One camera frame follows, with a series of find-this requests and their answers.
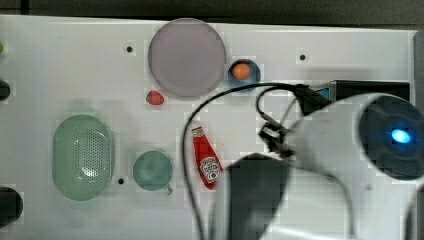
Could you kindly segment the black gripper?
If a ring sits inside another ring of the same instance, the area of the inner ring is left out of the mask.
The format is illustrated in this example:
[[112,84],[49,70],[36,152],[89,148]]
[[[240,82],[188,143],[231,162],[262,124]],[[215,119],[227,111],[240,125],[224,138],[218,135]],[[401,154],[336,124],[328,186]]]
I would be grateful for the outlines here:
[[268,151],[279,155],[281,158],[292,156],[294,151],[285,142],[285,136],[290,133],[290,130],[266,113],[260,113],[260,117],[265,120],[265,123],[258,135],[266,144]]

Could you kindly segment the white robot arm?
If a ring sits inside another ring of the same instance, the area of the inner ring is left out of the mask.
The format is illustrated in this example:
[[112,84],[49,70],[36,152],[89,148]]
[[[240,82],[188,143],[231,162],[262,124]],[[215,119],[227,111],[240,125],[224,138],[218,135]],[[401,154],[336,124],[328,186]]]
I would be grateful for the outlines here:
[[227,167],[208,240],[423,240],[423,114],[389,94],[298,120],[290,156]]

